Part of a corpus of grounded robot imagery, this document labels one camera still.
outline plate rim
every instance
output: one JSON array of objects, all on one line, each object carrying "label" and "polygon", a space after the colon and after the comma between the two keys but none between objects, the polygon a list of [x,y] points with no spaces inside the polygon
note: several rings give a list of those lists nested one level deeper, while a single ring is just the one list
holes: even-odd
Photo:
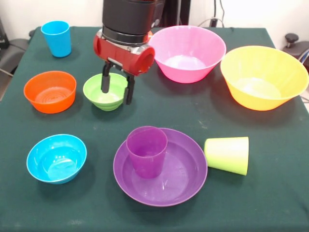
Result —
[{"label": "plate rim", "polygon": [[189,199],[193,198],[193,197],[202,189],[202,187],[204,186],[205,181],[206,181],[206,179],[207,179],[207,175],[208,175],[208,164],[207,164],[207,159],[206,159],[206,156],[205,156],[205,154],[204,154],[203,149],[202,149],[202,148],[198,145],[198,143],[197,143],[194,139],[192,139],[189,135],[187,135],[187,134],[185,134],[185,133],[183,133],[183,132],[181,132],[181,131],[175,130],[175,129],[170,129],[170,128],[160,128],[160,129],[162,129],[162,130],[169,130],[169,131],[175,131],[175,132],[177,132],[177,133],[181,133],[181,134],[185,135],[186,137],[188,137],[189,139],[191,139],[191,140],[198,146],[198,148],[201,150],[201,153],[203,153],[203,157],[204,157],[204,160],[205,160],[205,166],[206,166],[206,174],[205,174],[205,177],[204,177],[203,181],[201,182],[201,185],[197,188],[196,191],[194,191],[194,192],[191,194],[190,197],[188,197],[188,198],[186,198],[186,199],[184,199],[184,200],[182,200],[182,201],[176,202],[176,203],[170,203],[170,204],[166,204],[166,205],[157,205],[157,204],[149,204],[149,203],[145,203],[145,202],[143,202],[143,201],[137,200],[137,199],[135,199],[134,197],[132,197],[130,194],[128,194],[127,191],[125,191],[125,190],[123,189],[123,187],[119,184],[119,181],[118,181],[118,179],[117,179],[117,177],[116,177],[116,174],[115,174],[115,160],[116,160],[116,157],[117,157],[117,154],[118,154],[120,148],[124,145],[124,143],[126,142],[126,140],[124,140],[124,141],[121,143],[121,145],[118,147],[118,149],[117,149],[117,151],[116,151],[116,154],[115,154],[114,159],[113,159],[112,169],[113,169],[114,178],[115,178],[115,180],[116,180],[118,186],[120,187],[120,189],[121,189],[127,196],[129,196],[130,198],[132,198],[133,200],[135,200],[135,201],[137,201],[137,202],[139,202],[139,203],[142,203],[142,204],[144,204],[144,205],[148,205],[148,206],[154,206],[154,207],[170,207],[170,206],[182,204],[182,203],[188,201]]}]

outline yellow bowl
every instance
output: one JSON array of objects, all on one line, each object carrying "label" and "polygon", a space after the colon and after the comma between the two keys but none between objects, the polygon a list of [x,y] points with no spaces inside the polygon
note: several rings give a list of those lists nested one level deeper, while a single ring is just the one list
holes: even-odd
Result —
[{"label": "yellow bowl", "polygon": [[226,54],[221,72],[233,98],[253,110],[272,110],[296,97],[309,84],[306,68],[275,48],[244,46]]}]

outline pink bowl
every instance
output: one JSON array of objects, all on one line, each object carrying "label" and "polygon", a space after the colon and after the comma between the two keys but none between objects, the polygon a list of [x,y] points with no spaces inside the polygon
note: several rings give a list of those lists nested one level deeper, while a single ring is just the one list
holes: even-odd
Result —
[{"label": "pink bowl", "polygon": [[179,83],[200,81],[226,53],[220,36],[195,26],[164,28],[152,36],[149,45],[164,75]]}]

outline bowl rim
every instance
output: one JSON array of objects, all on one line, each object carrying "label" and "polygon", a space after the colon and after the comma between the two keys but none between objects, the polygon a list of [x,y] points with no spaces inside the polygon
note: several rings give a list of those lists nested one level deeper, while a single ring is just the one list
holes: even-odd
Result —
[{"label": "bowl rim", "polygon": [[[76,140],[79,140],[79,141],[82,143],[82,145],[83,145],[83,147],[84,147],[84,150],[85,150],[85,159],[83,160],[81,166],[80,166],[73,174],[71,174],[71,175],[69,175],[69,176],[67,176],[67,177],[65,177],[65,178],[58,179],[58,180],[43,180],[43,179],[40,179],[40,178],[36,177],[36,176],[29,170],[29,167],[28,167],[28,160],[29,160],[29,156],[30,156],[31,152],[32,152],[33,149],[35,149],[36,146],[39,145],[41,142],[43,142],[43,141],[45,141],[45,140],[47,140],[47,139],[53,138],[53,137],[58,137],[58,136],[63,136],[63,135],[68,136],[68,137],[71,137],[71,138],[76,139]],[[28,172],[29,172],[30,175],[33,176],[35,179],[37,179],[37,180],[39,180],[39,181],[42,181],[42,182],[45,182],[45,183],[57,183],[57,182],[62,182],[62,181],[64,181],[64,180],[70,179],[72,176],[75,176],[75,175],[82,169],[82,167],[84,166],[84,164],[85,164],[85,162],[86,162],[86,159],[87,159],[87,147],[86,147],[85,143],[84,143],[80,138],[78,138],[78,137],[76,137],[76,136],[74,136],[74,135],[71,135],[71,134],[54,134],[54,135],[51,135],[51,136],[48,136],[48,137],[46,137],[46,138],[41,139],[40,141],[38,141],[38,142],[32,147],[32,149],[28,152],[27,160],[26,160],[26,165],[27,165],[27,170],[28,170]]]},{"label": "bowl rim", "polygon": [[[294,95],[291,95],[291,96],[289,96],[289,97],[281,97],[281,98],[257,97],[257,96],[255,96],[255,95],[252,95],[252,94],[250,94],[250,93],[244,92],[244,91],[242,91],[241,89],[239,89],[234,83],[232,83],[232,82],[229,80],[228,77],[226,77],[226,72],[224,72],[224,71],[222,70],[222,64],[224,64],[225,58],[226,58],[229,54],[234,53],[234,52],[237,52],[238,50],[241,50],[241,49],[253,48],[253,47],[258,47],[258,48],[262,48],[262,49],[265,49],[265,50],[272,50],[272,51],[275,51],[275,52],[278,52],[278,53],[282,53],[284,56],[288,57],[289,59],[294,59],[295,61],[299,62],[299,67],[300,67],[300,69],[302,69],[302,71],[303,71],[304,73],[307,74],[307,75],[306,75],[306,79],[307,79],[307,81],[306,81],[306,82],[307,82],[306,86],[305,86],[298,94],[294,94]],[[235,89],[241,91],[242,93],[248,94],[248,95],[253,96],[253,97],[256,97],[256,98],[264,99],[264,100],[273,100],[273,101],[290,100],[290,99],[292,99],[292,98],[294,98],[294,97],[297,97],[297,96],[300,95],[302,92],[304,92],[304,91],[307,89],[308,85],[309,85],[309,74],[308,74],[308,72],[307,72],[305,66],[304,66],[298,59],[296,59],[295,57],[291,56],[290,54],[288,54],[288,53],[286,53],[286,52],[283,52],[283,51],[281,51],[281,50],[279,50],[279,49],[276,49],[276,48],[273,48],[273,47],[268,47],[268,46],[262,46],[262,45],[246,45],[246,46],[236,47],[236,48],[230,50],[229,52],[227,52],[227,54],[225,55],[225,57],[222,59],[222,62],[221,62],[221,64],[220,64],[220,70],[221,70],[221,73],[222,73],[222,75],[223,75],[225,81],[228,82],[232,87],[234,87]]]},{"label": "bowl rim", "polygon": [[[122,75],[120,75],[120,74],[118,74],[118,73],[114,73],[114,72],[111,72],[110,74],[115,74],[115,75],[117,75],[117,76],[119,76],[119,77],[122,77],[122,78],[126,81],[126,84],[127,84],[127,79],[126,79],[124,76],[122,76]],[[121,98],[120,100],[118,100],[118,101],[113,101],[113,102],[109,102],[109,103],[101,103],[101,102],[92,100],[92,99],[86,94],[85,88],[86,88],[87,83],[88,83],[92,78],[95,78],[96,76],[99,76],[99,75],[102,75],[102,73],[98,73],[98,74],[96,74],[96,75],[91,76],[91,77],[90,77],[88,80],[86,80],[86,82],[84,83],[84,86],[83,86],[83,93],[84,93],[85,97],[86,97],[89,101],[91,101],[93,104],[100,104],[100,105],[102,105],[102,104],[112,104],[112,103],[117,103],[117,102],[123,101],[124,96],[122,96],[122,98]]]},{"label": "bowl rim", "polygon": [[[70,93],[67,97],[65,97],[65,98],[63,98],[63,99],[60,99],[60,100],[58,100],[58,101],[53,101],[53,102],[47,102],[47,103],[41,103],[41,102],[37,102],[37,101],[34,101],[34,100],[30,99],[30,98],[27,96],[27,94],[26,94],[26,88],[27,88],[27,86],[29,85],[29,82],[30,82],[31,80],[35,79],[35,78],[38,78],[39,76],[41,76],[41,75],[43,75],[43,74],[46,74],[46,73],[62,73],[62,74],[65,74],[66,76],[69,76],[69,77],[71,78],[71,80],[74,81],[74,88],[73,88],[73,90],[71,91],[71,93]],[[25,98],[26,98],[29,102],[31,102],[31,103],[33,103],[33,104],[36,104],[36,105],[51,105],[51,104],[55,104],[55,103],[59,103],[59,102],[65,101],[65,100],[67,100],[68,98],[70,98],[73,94],[75,94],[75,92],[76,92],[76,86],[77,86],[77,83],[76,83],[75,77],[74,77],[72,74],[68,73],[68,72],[58,71],[58,70],[47,71],[47,72],[41,72],[41,73],[39,73],[39,74],[33,76],[32,78],[30,78],[30,79],[26,82],[26,84],[25,84],[25,86],[24,86],[24,96],[25,96]]]},{"label": "bowl rim", "polygon": [[224,56],[225,56],[225,54],[226,54],[226,44],[225,44],[224,40],[223,40],[218,34],[216,34],[215,32],[213,32],[213,31],[211,31],[211,30],[209,30],[209,29],[202,28],[202,27],[198,27],[198,26],[193,26],[193,25],[178,25],[178,26],[171,26],[171,27],[163,28],[163,29],[157,31],[156,33],[154,33],[154,34],[152,35],[152,37],[150,38],[150,40],[149,40],[149,42],[148,42],[148,45],[149,45],[149,46],[152,46],[152,45],[151,45],[151,40],[152,40],[153,38],[155,38],[157,35],[160,35],[160,34],[163,33],[164,31],[170,30],[170,29],[172,29],[172,28],[197,28],[198,30],[206,30],[206,31],[208,31],[210,34],[214,35],[214,36],[217,37],[219,40],[221,40],[221,42],[222,42],[222,44],[223,44],[223,46],[224,46],[224,52],[223,52],[221,58],[218,59],[217,62],[215,62],[215,63],[213,63],[213,64],[211,64],[211,65],[208,65],[208,66],[206,66],[205,68],[202,68],[202,69],[190,69],[190,70],[188,70],[188,69],[182,69],[182,68],[173,68],[173,67],[171,67],[171,66],[166,65],[166,64],[165,64],[164,62],[162,62],[160,59],[156,58],[156,55],[154,55],[154,59],[155,59],[157,62],[159,62],[160,64],[163,64],[163,65],[165,65],[165,66],[167,66],[167,67],[170,67],[170,68],[173,68],[173,69],[182,70],[182,71],[199,71],[199,70],[204,70],[204,69],[208,69],[208,68],[211,68],[211,67],[216,66],[216,65],[224,58]]}]

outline black office chair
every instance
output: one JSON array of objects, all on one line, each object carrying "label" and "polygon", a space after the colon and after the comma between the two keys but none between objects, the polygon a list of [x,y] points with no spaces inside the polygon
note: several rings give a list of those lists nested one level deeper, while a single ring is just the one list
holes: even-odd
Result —
[{"label": "black office chair", "polygon": [[26,39],[8,40],[0,19],[0,101],[27,48]]},{"label": "black office chair", "polygon": [[283,48],[283,51],[302,62],[309,72],[309,41],[297,42],[299,37],[294,33],[286,34],[285,39],[287,45]]}]

